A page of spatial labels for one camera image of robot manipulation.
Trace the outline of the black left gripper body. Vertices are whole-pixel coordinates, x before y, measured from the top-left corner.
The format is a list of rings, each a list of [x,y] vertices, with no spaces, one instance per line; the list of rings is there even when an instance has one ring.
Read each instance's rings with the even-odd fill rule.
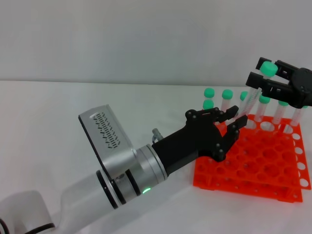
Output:
[[[188,120],[177,132],[154,143],[152,148],[158,155],[168,175],[202,156],[217,162],[224,160],[221,148],[222,135],[210,120]]]

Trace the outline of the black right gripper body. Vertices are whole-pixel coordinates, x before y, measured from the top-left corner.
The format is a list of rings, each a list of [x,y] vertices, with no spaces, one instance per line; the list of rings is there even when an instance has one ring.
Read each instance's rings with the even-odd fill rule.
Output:
[[[293,97],[290,103],[295,108],[312,105],[312,71],[298,69],[291,77]]]

